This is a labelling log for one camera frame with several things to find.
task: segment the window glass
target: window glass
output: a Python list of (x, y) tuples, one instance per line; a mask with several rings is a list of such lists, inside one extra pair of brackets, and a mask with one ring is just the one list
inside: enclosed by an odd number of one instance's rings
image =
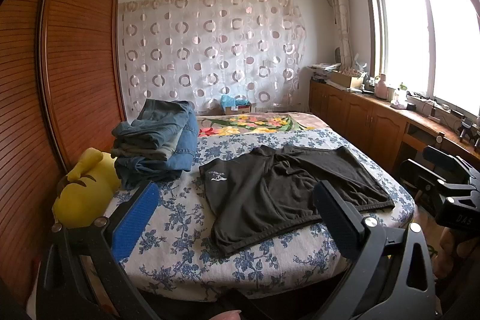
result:
[(426, 94), (430, 64), (425, 0), (385, 0), (387, 83)]
[(433, 94), (478, 115), (480, 30), (477, 13), (470, 0), (430, 0), (430, 4), (436, 49)]

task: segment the circle pattern curtain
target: circle pattern curtain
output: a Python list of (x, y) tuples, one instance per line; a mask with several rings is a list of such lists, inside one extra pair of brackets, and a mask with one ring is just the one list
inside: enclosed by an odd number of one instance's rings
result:
[(298, 103), (306, 32), (293, 0), (143, 0), (120, 10), (129, 117), (146, 98), (189, 100), (198, 112), (223, 94), (257, 107)]

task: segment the person's hand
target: person's hand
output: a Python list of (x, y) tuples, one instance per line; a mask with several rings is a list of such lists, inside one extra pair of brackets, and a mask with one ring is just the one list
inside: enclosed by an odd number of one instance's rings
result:
[(219, 313), (217, 316), (213, 316), (210, 320), (241, 320), (241, 310), (229, 310), (228, 312)]

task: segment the white logo print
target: white logo print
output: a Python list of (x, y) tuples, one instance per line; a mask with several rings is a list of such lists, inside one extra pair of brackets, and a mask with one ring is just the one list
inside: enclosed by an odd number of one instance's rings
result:
[(223, 172), (210, 171), (210, 174), (216, 175), (215, 178), (212, 178), (211, 181), (226, 181), (227, 179), (223, 177), (225, 175)]
[(226, 181), (227, 179), (222, 177), (221, 175), (217, 175), (216, 178), (212, 178), (212, 181)]

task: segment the metal screw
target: metal screw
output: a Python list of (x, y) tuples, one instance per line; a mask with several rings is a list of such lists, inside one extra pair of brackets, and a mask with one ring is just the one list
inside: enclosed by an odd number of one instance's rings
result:
[(411, 223), (410, 224), (410, 229), (415, 233), (418, 233), (418, 232), (422, 231), (421, 226), (417, 223)]
[(97, 227), (103, 227), (107, 224), (107, 218), (106, 217), (98, 217), (95, 219), (95, 221), (93, 222), (95, 224), (95, 226)]
[(365, 225), (371, 228), (373, 228), (374, 226), (377, 226), (378, 224), (377, 219), (374, 219), (373, 217), (366, 217), (364, 221), (365, 221)]
[(62, 225), (60, 223), (55, 223), (52, 225), (52, 232), (57, 233), (59, 232), (62, 228)]

